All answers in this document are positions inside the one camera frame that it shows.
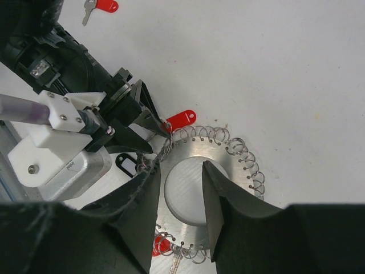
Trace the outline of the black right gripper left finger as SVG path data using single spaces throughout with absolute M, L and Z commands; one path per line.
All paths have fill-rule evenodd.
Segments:
M 58 202 L 1 204 L 2 273 L 148 273 L 160 163 L 80 210 Z

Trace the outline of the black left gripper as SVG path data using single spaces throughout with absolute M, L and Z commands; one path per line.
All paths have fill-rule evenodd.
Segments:
M 121 68 L 105 85 L 106 97 L 92 112 L 102 120 L 101 127 L 92 134 L 92 141 L 85 150 L 97 152 L 105 147 L 110 154 L 135 152 L 153 153 L 152 147 L 142 137 L 129 128 L 135 122 L 164 138 L 170 138 L 167 127 L 160 119 L 146 84 L 138 80 L 134 87 L 128 81 L 129 71 Z

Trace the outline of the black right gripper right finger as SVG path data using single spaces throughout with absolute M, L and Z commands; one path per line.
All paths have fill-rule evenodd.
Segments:
M 292 204 L 284 209 L 219 189 L 218 273 L 363 273 L 364 205 Z

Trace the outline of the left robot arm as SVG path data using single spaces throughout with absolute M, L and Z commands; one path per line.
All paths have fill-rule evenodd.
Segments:
M 62 1 L 2 1 L 1 62 L 36 93 L 106 94 L 92 107 L 102 125 L 92 134 L 87 151 L 105 147 L 111 153 L 150 154 L 151 146 L 130 125 L 165 138 L 169 133 L 145 83 L 131 83 L 132 75 L 123 68 L 111 75 L 59 24 L 62 6 Z

